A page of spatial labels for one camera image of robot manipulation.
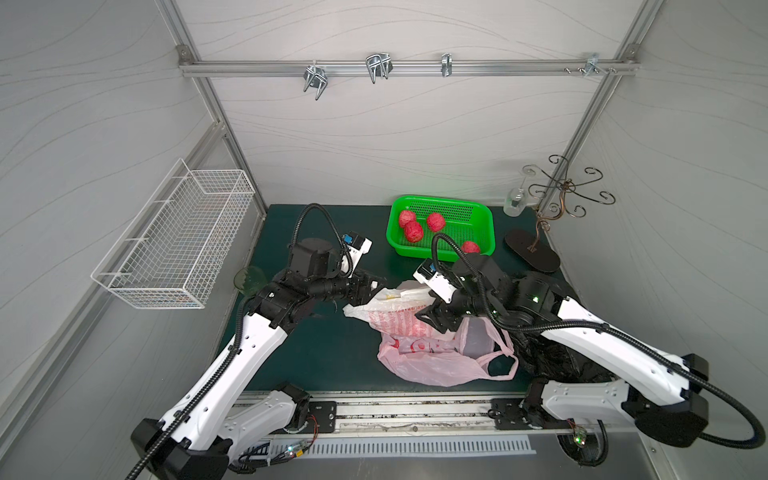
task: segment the green plastic basket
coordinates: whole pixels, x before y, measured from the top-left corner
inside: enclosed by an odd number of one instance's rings
[[[406,240],[406,234],[398,225],[400,212],[410,210],[416,214],[424,229],[424,238],[417,243]],[[432,231],[427,227],[429,214],[437,212],[445,218],[445,228],[441,233],[447,234],[459,246],[471,240],[480,246],[480,252],[490,255],[496,250],[496,239],[493,232],[493,216],[488,207],[475,202],[450,200],[448,198],[418,197],[406,195],[395,200],[389,212],[389,223],[386,228],[386,239],[395,248],[398,255],[404,257],[429,258],[432,256]],[[446,262],[455,262],[458,255],[446,242],[438,243],[437,256]]]

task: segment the white plastic bag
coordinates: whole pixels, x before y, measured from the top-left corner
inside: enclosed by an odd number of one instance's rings
[[[344,315],[368,322],[371,328],[395,336],[452,340],[454,333],[440,333],[413,316],[432,305],[429,288],[408,290],[382,289],[366,305],[343,308]]]
[[[498,330],[486,318],[481,318],[485,323],[485,331],[495,345],[501,348],[499,351],[490,352],[477,359],[463,354],[466,346],[467,332],[470,317],[464,318],[455,339],[449,343],[442,343],[443,348],[433,351],[425,349],[403,348],[401,338],[396,338],[387,333],[382,333],[382,343],[379,346],[379,361],[392,373],[401,379],[411,382],[423,383],[434,386],[454,386],[476,379],[487,380],[511,380],[518,370],[518,359],[509,338],[504,332],[504,341],[498,334]],[[425,339],[418,339],[422,344]],[[458,350],[450,348],[453,344]],[[515,360],[515,364],[507,375],[491,376],[488,374],[488,364],[497,356],[505,355]]]

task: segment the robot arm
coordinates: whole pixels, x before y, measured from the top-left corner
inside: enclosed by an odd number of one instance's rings
[[[292,245],[289,266],[256,296],[244,300],[238,314],[240,336],[232,338],[192,389],[160,420],[145,419],[134,430],[131,441],[142,459],[128,478],[136,478],[144,466],[161,480],[220,478],[243,451],[271,432],[302,428],[310,396],[287,384],[237,415],[227,414],[261,365],[312,312],[315,302],[344,299],[357,306],[368,303],[385,286],[384,279],[357,269],[371,241],[354,232],[340,239],[342,261],[336,271],[330,271],[333,249],[325,240],[309,238]],[[237,354],[228,359],[233,349]],[[300,455],[308,448],[298,446],[290,455]]]
[[[488,256],[459,256],[450,270],[435,258],[414,273],[436,297],[416,316],[441,332],[455,331],[464,315],[488,316],[509,331],[523,366],[541,377],[521,404],[522,416],[535,428],[544,426],[545,418],[604,420],[633,422],[651,438],[678,447],[696,438],[742,449],[764,443],[757,418],[709,384],[706,360],[662,352],[616,329],[579,304],[562,280],[536,272],[511,278]],[[703,433],[708,405],[699,395],[702,388],[742,413],[754,437],[729,440]]]

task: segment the metal vent grille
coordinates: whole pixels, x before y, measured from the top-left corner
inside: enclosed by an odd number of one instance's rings
[[[270,456],[284,452],[292,439],[274,440]],[[301,458],[482,457],[533,455],[527,435],[470,435],[382,439],[317,439]]]

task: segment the hook rack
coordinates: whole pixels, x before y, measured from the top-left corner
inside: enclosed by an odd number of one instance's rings
[[[577,184],[573,181],[572,178],[568,177],[568,169],[571,167],[571,162],[563,157],[562,155],[550,155],[549,161],[552,164],[559,164],[560,160],[563,160],[565,162],[565,172],[563,173],[563,179],[562,180],[555,180],[552,176],[550,176],[547,172],[545,172],[543,169],[541,169],[538,165],[525,165],[523,167],[523,170],[527,171],[536,171],[539,170],[541,173],[546,175],[546,177],[550,180],[552,180],[552,185],[542,185],[542,184],[531,184],[528,186],[528,194],[530,194],[533,198],[538,198],[539,200],[544,198],[546,196],[547,190],[551,188],[556,188],[560,190],[560,201],[559,203],[552,202],[548,205],[547,210],[552,213],[551,217],[547,217],[544,212],[539,211],[536,214],[536,240],[534,243],[531,244],[531,246],[528,247],[528,250],[530,252],[536,251],[536,245],[538,244],[539,239],[541,238],[541,230],[548,232],[549,231],[549,222],[553,220],[560,219],[564,214],[568,214],[572,216],[573,218],[582,218],[584,215],[587,214],[587,211],[584,207],[581,205],[576,205],[573,208],[573,212],[571,212],[568,207],[565,205],[565,195],[566,194],[573,194],[577,195],[581,198],[584,198],[586,200],[595,202],[596,204],[603,204],[603,205],[613,205],[616,203],[616,197],[611,192],[608,192],[606,190],[603,190],[599,193],[600,198],[602,200],[598,200],[596,198],[587,197],[586,195],[582,195],[576,191],[576,187],[581,187],[583,185],[589,185],[593,184],[594,182],[600,181],[603,179],[603,172],[599,171],[595,167],[586,167],[584,169],[584,173],[587,175],[600,175],[600,177],[595,178],[590,181],[582,182],[580,184]],[[535,192],[531,191],[533,187],[538,187],[538,190]]]
[[[568,169],[571,166],[571,162],[562,155],[550,155],[549,162],[554,165],[560,164],[563,161],[565,169],[561,180],[556,180],[550,174],[545,172],[538,165],[525,165],[523,167],[523,173],[528,176],[537,174],[545,175],[551,183],[549,185],[531,184],[528,186],[528,194],[533,198],[542,199],[547,196],[550,189],[557,189],[560,191],[560,198],[558,202],[550,203],[545,209],[541,208],[536,213],[536,237],[533,237],[530,233],[523,230],[512,230],[505,236],[506,243],[518,254],[523,260],[528,262],[536,270],[543,272],[554,272],[560,267],[560,258],[549,247],[540,245],[541,232],[548,232],[550,229],[550,222],[559,220],[563,215],[568,214],[573,218],[582,218],[587,214],[587,210],[582,205],[576,205],[573,209],[569,209],[565,204],[565,197],[567,194],[574,194],[578,197],[584,198],[595,202],[596,204],[613,205],[616,203],[616,197],[606,190],[599,193],[601,200],[597,198],[588,197],[578,193],[577,187],[593,184],[602,180],[603,172],[599,171],[595,167],[586,167],[584,172],[587,175],[595,176],[589,181],[576,183],[572,178],[568,176]]]

